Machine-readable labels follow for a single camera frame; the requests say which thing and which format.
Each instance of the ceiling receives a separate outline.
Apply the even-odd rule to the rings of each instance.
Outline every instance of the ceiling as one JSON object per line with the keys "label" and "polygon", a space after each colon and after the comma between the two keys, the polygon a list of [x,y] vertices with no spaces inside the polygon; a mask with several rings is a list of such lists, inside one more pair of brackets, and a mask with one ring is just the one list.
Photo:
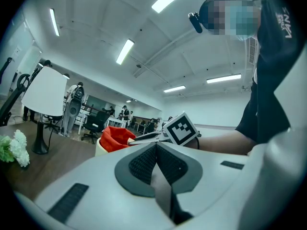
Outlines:
{"label": "ceiling", "polygon": [[[250,85],[254,65],[248,61],[249,41],[211,35],[206,30],[198,34],[190,24],[188,13],[198,11],[204,0],[175,0],[160,13],[151,8],[157,0],[34,1],[50,43],[43,56],[56,62],[55,54],[48,52],[65,55],[86,70],[81,73],[64,61],[59,62],[61,67],[94,81],[98,79],[90,72],[126,80],[135,90],[164,98],[239,91]],[[55,11],[60,37],[54,33],[49,8]],[[118,65],[116,59],[128,38],[135,44]],[[240,80],[206,83],[209,78],[238,73]],[[163,92],[182,84],[185,90]]]}

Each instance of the green leaves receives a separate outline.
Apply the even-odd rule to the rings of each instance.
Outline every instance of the green leaves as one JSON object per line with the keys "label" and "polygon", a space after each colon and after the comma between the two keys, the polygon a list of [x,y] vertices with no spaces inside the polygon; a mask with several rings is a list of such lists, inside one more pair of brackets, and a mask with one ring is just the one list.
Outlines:
{"label": "green leaves", "polygon": [[10,151],[11,138],[9,136],[0,136],[0,160],[3,162],[13,162],[14,157]]}

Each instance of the flower bouquet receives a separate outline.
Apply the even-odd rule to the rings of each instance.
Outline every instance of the flower bouquet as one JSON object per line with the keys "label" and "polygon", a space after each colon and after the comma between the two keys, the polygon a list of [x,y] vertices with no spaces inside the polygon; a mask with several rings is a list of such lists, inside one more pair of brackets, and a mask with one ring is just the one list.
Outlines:
{"label": "flower bouquet", "polygon": [[20,166],[26,167],[30,163],[26,145],[27,139],[20,130],[16,130],[14,139],[9,136],[0,136],[0,160],[13,162],[16,159]]}

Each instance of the white lamp shade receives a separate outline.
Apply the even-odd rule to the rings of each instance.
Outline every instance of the white lamp shade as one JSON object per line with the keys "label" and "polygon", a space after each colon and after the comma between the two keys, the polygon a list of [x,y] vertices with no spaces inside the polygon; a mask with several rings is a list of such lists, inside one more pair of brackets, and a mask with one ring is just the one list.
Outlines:
{"label": "white lamp shade", "polygon": [[22,104],[50,116],[63,115],[67,79],[50,67],[43,67],[24,94]]}

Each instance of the face mask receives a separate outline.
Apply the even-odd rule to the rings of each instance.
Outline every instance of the face mask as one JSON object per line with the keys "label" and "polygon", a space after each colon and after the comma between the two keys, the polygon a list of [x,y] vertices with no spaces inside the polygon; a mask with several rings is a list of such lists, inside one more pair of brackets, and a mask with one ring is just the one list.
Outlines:
{"label": "face mask", "polygon": [[236,35],[240,40],[247,40],[256,35],[258,17],[256,8],[242,5],[242,1],[231,1],[225,5],[225,34]]}

